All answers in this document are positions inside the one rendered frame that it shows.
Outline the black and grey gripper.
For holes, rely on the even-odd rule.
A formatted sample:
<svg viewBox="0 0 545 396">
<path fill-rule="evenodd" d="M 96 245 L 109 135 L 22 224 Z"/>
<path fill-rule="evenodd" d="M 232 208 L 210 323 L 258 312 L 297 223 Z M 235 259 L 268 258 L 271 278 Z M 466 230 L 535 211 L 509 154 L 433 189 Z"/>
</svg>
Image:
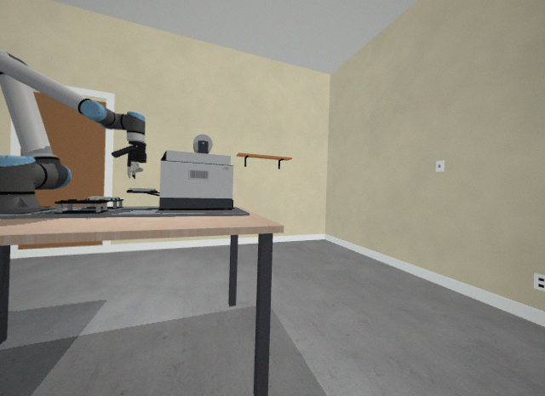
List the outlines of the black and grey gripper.
<svg viewBox="0 0 545 396">
<path fill-rule="evenodd" d="M 130 150 L 128 153 L 128 176 L 130 178 L 132 172 L 132 176 L 135 179 L 135 173 L 143 171 L 143 168 L 139 167 L 139 164 L 135 161 L 146 163 L 146 143 L 129 141 L 129 144 L 133 145 L 134 149 Z M 136 147 L 136 145 L 138 147 Z"/>
</svg>

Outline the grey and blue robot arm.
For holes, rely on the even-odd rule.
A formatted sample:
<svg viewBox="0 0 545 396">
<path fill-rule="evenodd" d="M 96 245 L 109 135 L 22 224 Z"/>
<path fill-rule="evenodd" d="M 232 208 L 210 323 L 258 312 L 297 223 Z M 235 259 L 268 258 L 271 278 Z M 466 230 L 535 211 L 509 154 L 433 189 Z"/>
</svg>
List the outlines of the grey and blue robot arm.
<svg viewBox="0 0 545 396">
<path fill-rule="evenodd" d="M 145 143 L 146 119 L 142 114 L 116 114 L 35 71 L 1 48 L 0 86 L 23 153 L 23 156 L 0 155 L 0 214 L 41 211 L 35 190 L 59 189 L 72 178 L 71 171 L 52 153 L 32 89 L 105 129 L 127 130 L 127 141 Z"/>
</svg>

